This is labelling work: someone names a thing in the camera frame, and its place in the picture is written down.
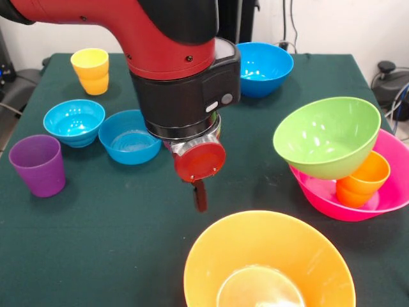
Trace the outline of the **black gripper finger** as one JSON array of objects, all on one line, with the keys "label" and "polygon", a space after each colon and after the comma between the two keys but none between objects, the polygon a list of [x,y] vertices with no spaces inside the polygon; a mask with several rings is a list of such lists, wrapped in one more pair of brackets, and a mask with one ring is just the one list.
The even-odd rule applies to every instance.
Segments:
[{"label": "black gripper finger", "polygon": [[196,208],[199,212],[205,212],[208,208],[205,184],[202,180],[196,180],[192,185],[194,187],[194,201]]}]

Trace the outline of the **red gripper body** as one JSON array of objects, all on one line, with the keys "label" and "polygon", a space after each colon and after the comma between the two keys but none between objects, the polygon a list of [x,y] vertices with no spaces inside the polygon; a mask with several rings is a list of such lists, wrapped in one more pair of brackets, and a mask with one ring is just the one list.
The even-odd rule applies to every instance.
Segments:
[{"label": "red gripper body", "polygon": [[174,168],[186,182],[195,182],[215,175],[226,161],[226,151],[220,143],[194,145],[182,155],[174,154]]}]

